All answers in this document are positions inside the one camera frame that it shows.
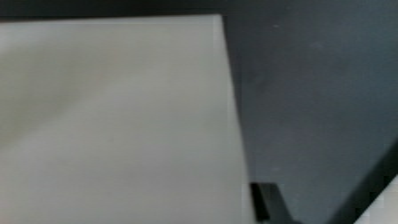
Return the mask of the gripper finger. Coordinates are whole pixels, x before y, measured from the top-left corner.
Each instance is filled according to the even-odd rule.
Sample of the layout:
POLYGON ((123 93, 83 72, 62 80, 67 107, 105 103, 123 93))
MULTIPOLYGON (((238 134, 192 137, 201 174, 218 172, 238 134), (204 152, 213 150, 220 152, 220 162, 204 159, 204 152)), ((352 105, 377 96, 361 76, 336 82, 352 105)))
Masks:
POLYGON ((277 185, 254 182, 250 184, 250 196, 258 224, 293 224, 277 185))

